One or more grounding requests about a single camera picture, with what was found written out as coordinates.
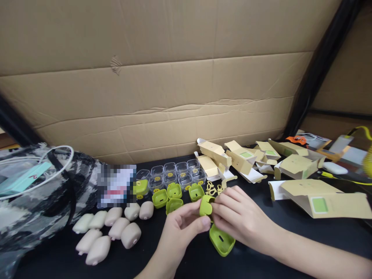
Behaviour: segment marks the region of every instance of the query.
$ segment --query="white plastic object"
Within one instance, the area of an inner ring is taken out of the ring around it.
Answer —
[[[121,239],[121,233],[129,225],[129,220],[123,217],[117,219],[114,225],[111,227],[110,231],[108,232],[109,237],[111,240]]]
[[[130,223],[121,233],[121,242],[126,249],[130,249],[141,237],[141,229],[136,223]]]
[[[96,215],[94,215],[92,221],[90,221],[88,228],[89,229],[102,229],[103,225],[105,224],[107,211],[102,210],[98,211]]]
[[[92,213],[84,214],[72,227],[72,230],[76,232],[77,234],[86,233],[89,230],[88,225],[92,221],[93,217],[94,217],[94,214]]]
[[[139,215],[140,205],[138,203],[131,203],[129,207],[124,210],[124,215],[129,221],[135,220]]]
[[[329,149],[330,152],[333,153],[341,153],[345,147],[349,145],[349,143],[354,139],[354,137],[350,136],[346,138],[346,135],[340,135],[338,139],[334,142],[334,144]]]
[[[147,220],[147,219],[150,219],[154,213],[154,204],[152,203],[152,201],[145,201],[142,205],[141,205],[141,208],[140,208],[140,219],[141,220]]]
[[[332,173],[332,174],[347,174],[348,170],[338,164],[332,162],[324,162],[323,169]]]
[[[109,236],[101,236],[97,238],[90,248],[86,256],[85,263],[87,265],[96,265],[106,259],[111,246],[111,239]]]
[[[102,232],[97,229],[90,229],[83,238],[76,245],[76,250],[79,252],[79,255],[88,254],[90,248],[92,247],[93,242],[102,236]]]
[[[111,208],[106,215],[105,226],[111,227],[117,219],[123,214],[123,209],[121,207]]]

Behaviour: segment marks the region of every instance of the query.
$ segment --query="clear plastic container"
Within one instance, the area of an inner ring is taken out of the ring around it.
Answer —
[[[175,170],[176,170],[176,163],[174,163],[174,162],[166,163],[164,165],[164,169],[163,169],[164,172],[175,171]]]
[[[203,169],[192,169],[191,175],[193,177],[194,183],[199,185],[204,185],[205,180],[207,179],[207,175]]]
[[[163,166],[156,166],[151,169],[151,176],[163,174]]]
[[[148,180],[150,178],[149,170],[140,170],[136,175],[136,196],[138,200],[143,199],[148,195]]]
[[[163,175],[158,174],[150,177],[148,181],[148,188],[150,189],[151,193],[156,193],[163,188]]]
[[[197,159],[191,159],[187,161],[187,167],[189,168],[189,171],[191,169],[198,169],[200,168],[200,163]]]
[[[165,189],[167,189],[171,183],[178,183],[177,173],[175,171],[165,172],[163,174],[163,184],[165,186]]]
[[[176,164],[176,172],[178,175],[180,175],[181,173],[187,172],[188,169],[189,167],[187,166],[186,162],[181,162],[181,163]]]
[[[191,187],[191,184],[193,183],[193,177],[191,176],[191,173],[189,172],[182,172],[178,176],[179,185],[181,186],[182,191],[186,192]]]

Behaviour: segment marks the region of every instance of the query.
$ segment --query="hand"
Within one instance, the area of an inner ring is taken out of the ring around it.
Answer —
[[[158,247],[137,279],[174,277],[191,240],[210,229],[209,217],[199,215],[200,202],[185,204],[168,214]]]
[[[285,230],[271,221],[241,188],[226,188],[212,208],[217,228],[258,252],[275,256]]]

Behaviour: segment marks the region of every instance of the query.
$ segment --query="black pole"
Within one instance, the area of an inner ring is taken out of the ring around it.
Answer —
[[[44,142],[1,95],[0,127],[21,146]]]
[[[296,135],[360,11],[362,2],[363,0],[342,0],[302,80],[283,138]]]

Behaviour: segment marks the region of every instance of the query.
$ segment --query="black table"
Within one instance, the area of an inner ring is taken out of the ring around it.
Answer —
[[[148,169],[168,162],[185,162],[193,155],[160,160],[137,165],[137,170]],[[350,218],[312,219],[291,200],[272,202],[268,181],[250,184],[231,167],[237,180],[228,186],[239,185],[260,208],[278,225],[312,240],[337,247],[372,259],[372,233],[363,220]],[[183,193],[184,203],[189,203],[188,192]],[[151,197],[139,202],[142,204]],[[97,266],[87,266],[84,256],[79,256],[75,247],[82,235],[72,231],[72,226],[59,232],[55,237],[30,251],[21,260],[15,278],[70,278],[110,279],[133,278],[147,264],[160,239],[165,222],[165,207],[155,209],[149,220],[135,222],[142,230],[142,236],[133,248],[126,250],[120,240],[112,242],[107,258]],[[102,230],[104,235],[108,227]],[[308,278],[309,276],[287,267],[273,258],[260,254],[236,242],[231,253],[221,257],[209,240],[208,232],[198,235],[188,246],[185,256],[177,269],[176,278]]]

